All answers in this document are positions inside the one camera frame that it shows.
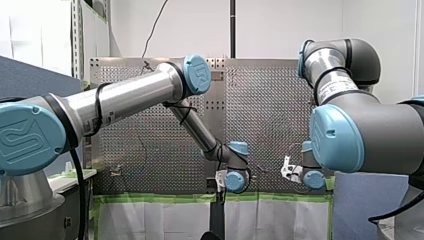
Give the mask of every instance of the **metal pole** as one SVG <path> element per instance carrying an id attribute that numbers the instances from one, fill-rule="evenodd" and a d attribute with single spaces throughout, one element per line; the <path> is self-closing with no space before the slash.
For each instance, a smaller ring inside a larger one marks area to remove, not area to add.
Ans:
<path id="1" fill-rule="evenodd" d="M 231 58 L 236 58 L 236 0 L 230 0 Z"/>

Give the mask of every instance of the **black cable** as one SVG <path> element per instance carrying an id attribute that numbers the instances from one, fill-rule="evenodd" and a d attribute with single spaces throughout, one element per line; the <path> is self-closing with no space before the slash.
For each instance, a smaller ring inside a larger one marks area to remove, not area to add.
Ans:
<path id="1" fill-rule="evenodd" d="M 319 84 L 321 82 L 321 80 L 329 73 L 333 72 L 333 71 L 338 71 L 338 70 L 342 70 L 345 71 L 347 75 L 349 75 L 350 78 L 352 78 L 352 73 L 349 69 L 345 68 L 345 67 L 333 67 L 330 69 L 325 70 L 324 72 L 321 73 L 321 75 L 319 75 L 317 81 L 315 82 L 315 87 L 314 87 L 314 99 L 315 99 L 315 105 L 319 106 L 318 103 L 318 87 Z"/>
<path id="2" fill-rule="evenodd" d="M 102 91 L 102 89 L 104 87 L 106 87 L 109 84 L 111 84 L 111 83 L 102 83 L 102 84 L 100 84 L 100 86 L 96 90 L 96 101 L 94 103 L 94 107 L 96 109 L 97 121 L 96 121 L 96 124 L 94 126 L 93 132 L 91 132 L 88 135 L 85 135 L 84 137 L 92 137 L 92 136 L 96 135 L 99 132 L 100 128 L 102 127 L 103 114 L 102 114 L 102 105 L 100 104 L 100 92 Z"/>
<path id="3" fill-rule="evenodd" d="M 162 103 L 162 105 L 166 108 L 179 108 L 179 109 L 188 109 L 187 113 L 184 115 L 184 117 L 181 119 L 180 121 L 180 126 L 183 125 L 184 121 L 187 119 L 188 115 L 190 114 L 190 111 L 193 110 L 195 112 L 197 112 L 197 108 L 192 107 L 192 104 L 190 103 L 190 106 L 186 107 L 186 106 L 178 106 L 176 105 L 177 103 Z"/>
<path id="4" fill-rule="evenodd" d="M 153 28 L 152 28 L 152 31 L 150 32 L 150 36 L 147 38 L 146 46 L 144 47 L 144 52 L 143 52 L 143 55 L 141 55 L 141 58 L 144 58 L 144 55 L 146 55 L 147 47 L 149 46 L 149 41 L 150 41 L 150 39 L 152 38 L 153 33 L 155 32 L 156 24 L 158 23 L 159 18 L 160 18 L 160 16 L 162 15 L 162 11 L 163 11 L 163 9 L 165 8 L 166 3 L 168 3 L 168 0 L 165 0 L 165 1 L 163 2 L 163 4 L 162 4 L 162 7 L 161 7 L 161 9 L 160 9 L 160 11 L 159 11 L 159 14 L 158 14 L 158 16 L 156 17 L 155 23 L 153 24 Z"/>
<path id="5" fill-rule="evenodd" d="M 26 98 L 24 97 L 5 97 L 5 98 L 0 98 L 0 103 L 5 103 L 5 102 L 19 102 L 22 100 L 25 100 Z"/>
<path id="6" fill-rule="evenodd" d="M 373 223 L 373 224 L 378 224 L 378 221 L 379 220 L 383 220 L 383 219 L 387 219 L 387 218 L 391 218 L 391 217 L 394 217 L 396 215 L 399 215 L 399 214 L 407 211 L 408 209 L 412 208 L 413 206 L 417 205 L 423 199 L 424 199 L 424 191 L 421 192 L 420 194 L 418 194 L 418 196 L 416 196 L 414 199 L 412 199 L 407 204 L 399 207 L 398 209 L 396 209 L 396 210 L 394 210 L 392 212 L 383 214 L 383 215 L 379 215 L 379 216 L 375 216 L 375 217 L 370 217 L 370 218 L 368 218 L 368 221 L 370 223 Z"/>
<path id="7" fill-rule="evenodd" d="M 84 175 L 82 172 L 82 167 L 77 152 L 75 151 L 75 149 L 71 149 L 69 152 L 71 153 L 72 161 L 74 162 L 75 170 L 77 172 L 77 180 L 79 187 L 80 224 L 78 230 L 78 240 L 84 240 L 86 225 L 85 222 L 87 218 Z"/>
<path id="8" fill-rule="evenodd" d="M 304 78 L 306 80 L 306 83 L 308 84 L 308 86 L 310 88 L 314 88 L 314 87 L 312 86 L 312 83 L 305 77 L 304 64 L 305 64 L 306 47 L 308 46 L 309 43 L 313 43 L 313 42 L 314 42 L 313 40 L 308 39 L 303 43 L 303 45 L 302 45 L 302 47 L 299 51 L 299 60 L 298 60 L 298 63 L 297 63 L 298 76 L 301 77 L 301 78 Z"/>

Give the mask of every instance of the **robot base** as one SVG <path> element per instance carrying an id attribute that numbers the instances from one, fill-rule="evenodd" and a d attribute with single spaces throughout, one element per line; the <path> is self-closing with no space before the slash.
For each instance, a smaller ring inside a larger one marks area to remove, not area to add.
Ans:
<path id="1" fill-rule="evenodd" d="M 47 209 L 0 222 L 1 239 L 65 239 L 65 198 L 55 195 Z"/>

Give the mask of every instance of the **white wall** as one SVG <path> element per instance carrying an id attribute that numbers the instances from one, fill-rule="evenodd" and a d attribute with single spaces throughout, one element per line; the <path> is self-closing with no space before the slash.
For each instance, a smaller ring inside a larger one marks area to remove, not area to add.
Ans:
<path id="1" fill-rule="evenodd" d="M 111 0 L 112 56 L 141 56 L 163 1 Z M 341 0 L 237 1 L 238 58 L 297 58 L 306 39 L 342 36 Z M 230 54 L 228 0 L 169 1 L 146 57 Z"/>
<path id="2" fill-rule="evenodd" d="M 416 91 L 417 1 L 343 1 L 343 37 L 369 42 L 380 56 L 382 75 L 374 93 L 384 103 L 409 99 Z"/>
<path id="3" fill-rule="evenodd" d="M 342 37 L 341 0 L 239 0 L 236 14 L 237 58 L 297 59 L 307 39 Z"/>

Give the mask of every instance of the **robotic arm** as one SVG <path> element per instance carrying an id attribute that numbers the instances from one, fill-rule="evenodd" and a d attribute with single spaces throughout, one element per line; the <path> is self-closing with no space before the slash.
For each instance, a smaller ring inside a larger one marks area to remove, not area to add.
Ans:
<path id="1" fill-rule="evenodd" d="M 183 100 L 205 93 L 210 81 L 207 63 L 193 55 L 176 63 L 159 64 L 152 73 L 69 97 L 48 94 L 1 104 L 0 174 L 21 176 L 40 171 L 60 154 L 76 148 L 83 136 L 92 136 L 102 127 L 164 103 L 182 120 L 208 160 L 228 163 L 233 172 L 227 176 L 228 189 L 239 192 L 248 179 L 243 153 L 218 144 Z"/>
<path id="2" fill-rule="evenodd" d="M 367 90 L 380 62 L 364 41 L 309 42 L 299 74 L 314 88 L 311 149 L 324 168 L 353 172 L 424 174 L 423 102 L 381 104 Z"/>
<path id="3" fill-rule="evenodd" d="M 247 145 L 240 143 L 243 149 L 235 143 L 227 147 L 218 142 L 184 100 L 205 93 L 210 82 L 208 64 L 192 55 L 174 63 L 161 63 L 152 73 L 64 98 L 47 94 L 19 102 L 0 101 L 0 233 L 11 238 L 16 233 L 27 234 L 25 239 L 33 237 L 31 233 L 14 231 L 21 225 L 14 227 L 10 221 L 41 218 L 43 214 L 34 214 L 42 209 L 50 212 L 64 201 L 52 193 L 41 170 L 68 151 L 77 159 L 73 149 L 84 136 L 92 136 L 102 127 L 159 103 L 170 107 L 208 160 L 227 163 L 230 172 L 226 174 L 226 188 L 235 193 L 244 191 L 250 181 L 243 157 Z M 82 182 L 82 173 L 78 175 Z M 82 239 L 85 196 L 81 189 L 80 205 Z M 46 222 L 46 226 L 50 228 L 51 223 Z M 62 239 L 63 230 L 59 227 L 58 235 L 46 238 Z"/>

